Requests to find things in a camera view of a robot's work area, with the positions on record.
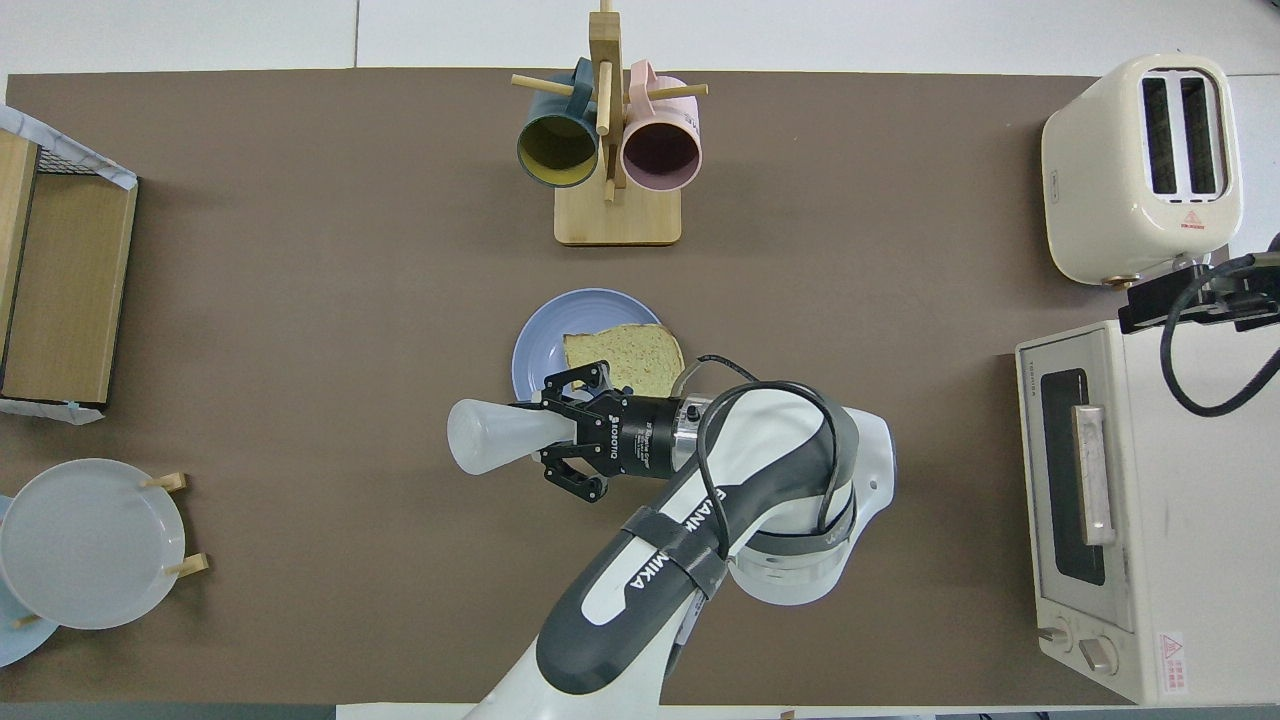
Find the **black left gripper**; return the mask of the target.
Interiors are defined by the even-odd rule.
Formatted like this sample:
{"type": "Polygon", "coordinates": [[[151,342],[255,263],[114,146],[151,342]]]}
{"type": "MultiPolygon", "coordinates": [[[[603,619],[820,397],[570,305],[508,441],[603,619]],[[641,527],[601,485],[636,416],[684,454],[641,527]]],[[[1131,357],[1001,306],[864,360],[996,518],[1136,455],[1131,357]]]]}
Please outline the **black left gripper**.
{"type": "Polygon", "coordinates": [[[544,400],[593,398],[590,445],[557,442],[540,450],[543,477],[589,503],[605,496],[604,477],[669,479],[691,459],[686,400],[604,392],[611,388],[609,363],[573,366],[543,380],[544,400]]]}

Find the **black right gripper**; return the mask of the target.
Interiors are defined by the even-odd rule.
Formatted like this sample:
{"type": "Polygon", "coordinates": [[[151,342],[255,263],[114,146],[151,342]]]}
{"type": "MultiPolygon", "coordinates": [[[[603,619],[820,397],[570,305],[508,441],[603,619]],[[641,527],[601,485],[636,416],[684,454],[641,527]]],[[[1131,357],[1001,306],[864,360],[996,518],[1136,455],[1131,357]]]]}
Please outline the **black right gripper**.
{"type": "Polygon", "coordinates": [[[1280,293],[1251,292],[1247,287],[1254,264],[1254,258],[1234,258],[1202,275],[1199,268],[1181,268],[1129,287],[1126,305],[1117,311],[1120,332],[1133,334],[1162,325],[1194,282],[1196,310],[1206,316],[1235,316],[1235,331],[1280,324],[1280,293]]]}

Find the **toasted bread slice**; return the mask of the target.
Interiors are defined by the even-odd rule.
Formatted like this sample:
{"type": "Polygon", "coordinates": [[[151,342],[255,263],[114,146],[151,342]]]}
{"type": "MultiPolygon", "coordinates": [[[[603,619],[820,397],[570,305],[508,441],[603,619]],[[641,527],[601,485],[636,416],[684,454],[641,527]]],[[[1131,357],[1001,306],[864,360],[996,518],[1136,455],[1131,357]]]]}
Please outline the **toasted bread slice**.
{"type": "Polygon", "coordinates": [[[563,334],[568,366],[609,364],[611,383],[635,395],[668,397],[685,369],[684,352],[662,324],[622,324],[596,333],[563,334]]]}

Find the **translucent bottle navy cap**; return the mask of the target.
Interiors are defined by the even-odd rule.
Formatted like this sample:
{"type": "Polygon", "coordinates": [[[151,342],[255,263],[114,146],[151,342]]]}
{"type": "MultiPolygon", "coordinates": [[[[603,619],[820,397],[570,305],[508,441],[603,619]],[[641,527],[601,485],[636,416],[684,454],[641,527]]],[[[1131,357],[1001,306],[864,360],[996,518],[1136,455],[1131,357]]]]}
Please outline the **translucent bottle navy cap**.
{"type": "Polygon", "coordinates": [[[447,418],[452,457],[471,475],[481,475],[575,437],[575,421],[559,414],[474,398],[454,404],[447,418]]]}

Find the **light blue round plate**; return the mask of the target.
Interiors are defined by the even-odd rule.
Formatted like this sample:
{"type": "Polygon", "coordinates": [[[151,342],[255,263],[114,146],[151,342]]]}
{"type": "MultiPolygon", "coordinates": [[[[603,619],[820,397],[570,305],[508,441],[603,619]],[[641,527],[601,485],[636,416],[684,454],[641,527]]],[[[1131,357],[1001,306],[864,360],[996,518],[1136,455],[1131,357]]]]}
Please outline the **light blue round plate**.
{"type": "Polygon", "coordinates": [[[0,667],[33,653],[59,629],[19,600],[3,569],[0,553],[0,667]]]}

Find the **cream two-slot toaster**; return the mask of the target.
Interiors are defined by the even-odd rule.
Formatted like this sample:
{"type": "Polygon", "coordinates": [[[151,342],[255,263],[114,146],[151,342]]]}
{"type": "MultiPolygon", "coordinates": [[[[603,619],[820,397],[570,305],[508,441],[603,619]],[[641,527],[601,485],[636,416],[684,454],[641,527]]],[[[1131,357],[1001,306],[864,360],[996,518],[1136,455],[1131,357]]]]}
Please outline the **cream two-slot toaster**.
{"type": "Polygon", "coordinates": [[[1050,255],[1078,283],[1151,278],[1240,228],[1233,95],[1206,56],[1157,53],[1115,67],[1047,119],[1039,156],[1050,255]]]}

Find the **white toaster oven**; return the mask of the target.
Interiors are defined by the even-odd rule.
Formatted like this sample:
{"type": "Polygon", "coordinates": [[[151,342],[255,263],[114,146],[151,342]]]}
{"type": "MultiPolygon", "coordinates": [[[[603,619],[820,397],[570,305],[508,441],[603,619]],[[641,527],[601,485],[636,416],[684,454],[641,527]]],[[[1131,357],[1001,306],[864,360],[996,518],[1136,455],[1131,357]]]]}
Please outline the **white toaster oven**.
{"type": "Polygon", "coordinates": [[[1280,705],[1280,374],[1197,416],[1160,340],[1015,348],[1039,650],[1146,707],[1280,705]]]}

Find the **wooden mug tree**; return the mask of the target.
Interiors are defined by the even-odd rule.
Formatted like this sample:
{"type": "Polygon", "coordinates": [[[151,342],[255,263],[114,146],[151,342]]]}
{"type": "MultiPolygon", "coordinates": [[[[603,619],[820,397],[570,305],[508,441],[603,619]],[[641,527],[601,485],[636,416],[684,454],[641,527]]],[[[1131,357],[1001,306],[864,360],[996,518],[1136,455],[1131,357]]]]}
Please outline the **wooden mug tree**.
{"type": "MultiPolygon", "coordinates": [[[[599,8],[589,15],[590,54],[586,56],[591,60],[595,73],[594,99],[598,105],[596,132],[600,140],[598,165],[591,177],[581,184],[567,188],[552,187],[554,237],[562,245],[581,247],[668,246],[682,233],[681,192],[689,184],[677,191],[654,192],[637,186],[625,174],[620,149],[628,105],[631,67],[623,61],[621,15],[614,9],[613,0],[598,0],[598,3],[599,8]]],[[[515,74],[511,83],[532,94],[536,90],[570,94],[568,87],[554,83],[550,78],[515,74]]],[[[655,96],[658,99],[694,96],[699,101],[709,94],[707,85],[686,85],[686,88],[660,90],[655,96]]]]}

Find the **dark teal mug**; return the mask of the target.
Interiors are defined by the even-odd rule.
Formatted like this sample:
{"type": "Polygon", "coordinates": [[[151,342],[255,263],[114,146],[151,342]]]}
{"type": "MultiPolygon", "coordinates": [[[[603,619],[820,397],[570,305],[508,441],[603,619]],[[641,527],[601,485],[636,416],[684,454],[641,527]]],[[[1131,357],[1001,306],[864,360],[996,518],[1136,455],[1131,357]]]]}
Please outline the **dark teal mug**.
{"type": "Polygon", "coordinates": [[[571,72],[550,77],[568,95],[536,90],[516,141],[517,159],[535,181],[556,188],[581,184],[598,165],[598,105],[593,61],[580,58],[571,72]]]}

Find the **pink ribbed mug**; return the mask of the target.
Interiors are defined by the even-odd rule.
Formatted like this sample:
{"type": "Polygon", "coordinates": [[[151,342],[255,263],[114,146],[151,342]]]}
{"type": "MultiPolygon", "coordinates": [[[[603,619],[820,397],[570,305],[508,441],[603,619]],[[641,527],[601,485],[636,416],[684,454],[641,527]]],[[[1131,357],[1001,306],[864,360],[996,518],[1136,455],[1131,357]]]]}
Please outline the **pink ribbed mug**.
{"type": "Polygon", "coordinates": [[[625,174],[637,186],[671,192],[690,184],[701,169],[701,123],[694,96],[658,99],[657,92],[686,88],[672,76],[659,76],[648,59],[630,69],[628,105],[621,143],[625,174]]]}

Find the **brown table mat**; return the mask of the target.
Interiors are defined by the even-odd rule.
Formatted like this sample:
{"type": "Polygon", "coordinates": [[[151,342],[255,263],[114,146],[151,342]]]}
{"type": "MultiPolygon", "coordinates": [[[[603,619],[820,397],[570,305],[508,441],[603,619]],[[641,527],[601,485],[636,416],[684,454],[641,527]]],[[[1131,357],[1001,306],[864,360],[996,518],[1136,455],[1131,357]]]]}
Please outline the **brown table mat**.
{"type": "Polygon", "coordinates": [[[152,612],[0,669],[15,702],[480,701],[659,484],[585,503],[471,477],[445,418],[509,398],[568,290],[690,356],[883,416],[891,506],[838,587],[727,583],[672,705],[1111,705],[1037,643],[1016,373],[1124,297],[1050,260],[1041,128],[1089,78],[684,70],[707,160],[666,249],[568,249],[515,160],[508,70],[17,76],[8,101],[140,176],[105,418],[0,414],[0,493],[77,457],[186,471],[211,559],[152,612]]]}

